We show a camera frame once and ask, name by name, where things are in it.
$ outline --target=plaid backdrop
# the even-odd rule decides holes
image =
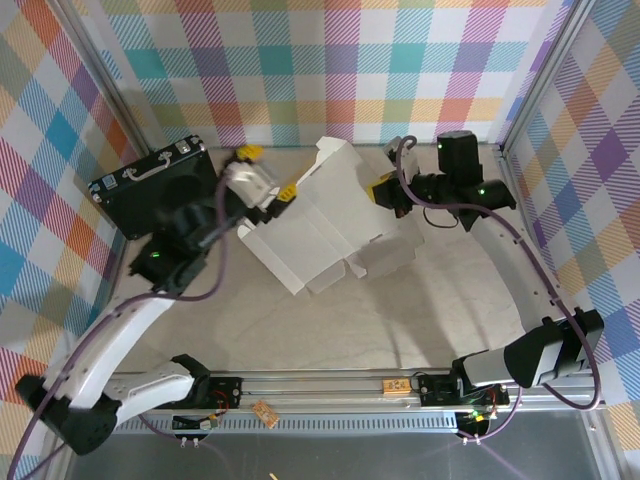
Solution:
[[[495,125],[496,127],[500,128],[500,133],[496,138],[496,143],[502,144],[505,137],[507,136],[507,133],[509,133],[509,129],[511,128],[511,125],[513,125],[513,122],[520,112],[520,107],[522,106],[524,100],[527,98],[529,90],[531,89],[531,85],[538,75],[538,72],[544,65],[544,61],[546,60],[547,55],[549,54],[549,51],[553,46],[553,42],[556,39],[556,36],[558,35],[558,32],[560,31],[560,28],[562,27],[564,21],[567,19],[567,15],[569,14],[571,6],[574,4],[574,2],[575,0],[562,1],[562,5],[558,9],[553,23],[551,24],[551,27],[547,32],[547,35],[544,37],[544,41],[540,45],[540,49],[538,50],[535,60],[531,63],[524,81],[520,84],[520,88],[516,97],[509,107],[505,121],[502,123],[502,125]]]
[[[514,79],[530,83],[546,54],[521,65],[529,43],[548,48],[570,3],[75,1],[156,146],[189,132],[212,146],[429,142],[460,128],[486,140]],[[548,35],[536,30],[547,8],[559,9]]]
[[[615,428],[640,468],[640,2],[600,0],[513,167],[547,263],[604,316]]]
[[[14,392],[96,317],[123,244],[86,184],[135,158],[45,0],[0,5],[0,476],[30,417]],[[18,477],[37,462],[37,430]]]

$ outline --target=white cardboard box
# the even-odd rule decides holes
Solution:
[[[242,242],[293,294],[321,292],[345,275],[345,263],[362,278],[414,260],[424,242],[415,220],[396,219],[366,193],[392,164],[368,164],[345,140],[323,137],[316,145],[296,200],[268,224],[245,221],[238,227]]]

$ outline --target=black bracket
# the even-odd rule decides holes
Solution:
[[[234,410],[240,406],[242,398],[242,378],[240,377],[209,377],[210,394],[207,402],[215,408],[219,408],[220,394],[222,392],[229,401],[229,409]]]
[[[16,384],[18,395],[35,411],[44,399],[44,377],[24,375]],[[90,409],[70,407],[67,397],[52,398],[40,416],[45,425],[55,432],[78,455],[86,455],[102,445],[116,427],[116,412],[121,403],[102,394]]]
[[[509,393],[500,384],[464,392],[462,380],[454,375],[418,374],[416,379],[416,393],[420,396],[420,405],[423,407],[492,407],[493,396],[496,406],[509,405]]]

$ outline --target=white floor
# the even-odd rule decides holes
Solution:
[[[417,151],[422,170],[435,172],[436,150]],[[377,148],[359,152],[382,155]],[[310,153],[282,151],[292,162]],[[485,178],[499,177],[490,147],[481,147],[481,159]],[[519,336],[513,301],[481,248],[462,227],[437,230],[424,223],[421,209],[413,214],[425,235],[416,261],[376,280],[347,274],[310,297],[293,297],[230,235],[230,263],[220,293],[198,304],[174,305],[119,370],[146,370],[181,353],[212,370],[445,367],[456,357]],[[431,212],[430,218],[451,221],[444,212]],[[187,293],[213,284],[217,255],[214,248],[207,269]],[[118,295],[141,288],[139,280],[123,277]]]

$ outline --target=purple cable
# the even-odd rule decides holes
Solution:
[[[565,404],[569,405],[572,408],[575,408],[577,410],[584,410],[584,411],[593,410],[600,404],[600,393],[601,393],[600,371],[598,370],[598,364],[593,354],[593,349],[591,348],[591,345],[589,345],[587,337],[585,337],[584,333],[582,332],[580,325],[578,325],[578,322],[576,321],[576,319],[573,318],[573,314],[569,311],[569,309],[566,307],[564,302],[562,302],[562,300],[560,300],[560,298],[558,297],[558,292],[553,286],[553,282],[551,282],[551,280],[545,273],[544,269],[542,268],[542,265],[540,264],[538,259],[535,257],[533,251],[531,250],[529,245],[527,245],[527,243],[524,241],[522,236],[518,233],[518,230],[515,227],[513,227],[513,225],[511,225],[507,220],[505,220],[500,215],[498,215],[492,210],[489,210],[486,207],[482,207],[480,205],[474,205],[472,203],[450,203],[446,205],[439,205],[436,203],[428,203],[418,198],[411,191],[411,189],[409,188],[409,185],[407,185],[407,180],[404,178],[404,173],[402,172],[402,149],[406,145],[407,150],[411,150],[416,145],[417,142],[418,140],[416,139],[416,137],[414,137],[413,135],[407,135],[402,140],[400,140],[400,144],[398,145],[398,150],[396,152],[396,173],[398,175],[398,181],[400,182],[400,186],[402,187],[402,190],[404,190],[404,193],[416,205],[420,205],[421,207],[430,208],[434,210],[448,210],[452,208],[456,210],[476,210],[489,217],[492,217],[500,225],[502,225],[511,234],[511,236],[513,236],[516,242],[520,244],[525,254],[529,258],[529,261],[531,262],[531,265],[533,266],[534,270],[536,271],[536,273],[544,283],[545,287],[547,288],[549,295],[551,295],[551,299],[558,306],[562,314],[566,317],[567,321],[569,322],[569,325],[571,325],[571,328],[573,328],[576,336],[580,340],[580,343],[582,344],[582,347],[584,348],[584,351],[587,355],[589,366],[591,367],[591,372],[593,373],[594,394],[591,401],[586,405],[580,405],[578,403],[572,402],[568,398],[563,397],[558,391],[556,391],[556,389],[554,389],[550,385],[544,384],[544,388],[546,388],[549,391],[549,393],[551,393],[558,400],[564,402]]]
[[[220,177],[220,181],[218,182],[218,187],[216,188],[216,192],[215,192],[216,219],[217,219],[218,225],[224,225],[226,222],[226,214],[224,211],[224,192],[226,191],[226,188],[227,188],[227,178],[223,174]],[[29,438],[31,437],[31,434],[33,433],[33,430],[36,424],[38,423],[39,418],[42,416],[42,413],[44,412],[45,408],[47,407],[47,405],[49,404],[53,396],[56,394],[56,392],[60,389],[62,384],[64,383],[65,381],[64,379],[67,377],[67,374],[71,371],[71,369],[73,369],[76,361],[78,360],[78,358],[80,358],[80,355],[82,355],[82,352],[84,352],[87,349],[87,347],[91,344],[91,342],[93,342],[93,340],[98,335],[100,335],[100,333],[104,331],[104,329],[107,328],[113,322],[113,320],[118,318],[120,313],[122,313],[127,308],[129,308],[130,306],[138,302],[141,302],[143,300],[149,300],[152,298],[164,298],[168,300],[176,300],[179,302],[199,302],[201,300],[206,300],[207,298],[210,298],[211,296],[216,294],[216,292],[220,289],[220,286],[222,285],[222,281],[224,280],[224,276],[227,269],[228,244],[227,244],[226,235],[224,233],[220,236],[219,243],[220,243],[220,260],[219,260],[220,264],[218,265],[218,277],[216,278],[216,282],[211,288],[211,290],[201,295],[193,295],[190,297],[180,297],[177,295],[170,295],[166,293],[153,293],[153,292],[136,295],[134,297],[131,297],[123,301],[120,305],[115,307],[111,311],[111,313],[109,313],[91,330],[89,330],[89,332],[87,332],[86,337],[84,337],[80,341],[78,346],[73,350],[73,352],[69,356],[69,359],[66,361],[66,363],[62,367],[60,374],[51,385],[51,388],[45,394],[44,398],[40,402],[40,405],[38,405],[38,408],[36,408],[36,410],[33,412],[33,416],[29,420],[29,423],[27,424],[27,427],[25,428],[25,431],[22,434],[22,438],[20,439],[20,442],[16,447],[16,451],[13,455],[13,459],[11,460],[11,465],[9,466],[9,471],[7,473],[7,480],[15,479],[16,470],[18,469],[18,463],[20,462],[20,458],[22,457],[22,454],[24,453],[24,449],[27,446],[27,442],[29,441]],[[49,455],[42,462],[40,462],[40,464],[38,464],[38,466],[32,472],[30,472],[27,476],[23,477],[21,480],[27,480],[28,478],[32,478],[37,470],[42,468],[47,463],[51,462],[55,454],[59,453],[61,450],[62,449],[58,449],[54,451],[53,454]]]

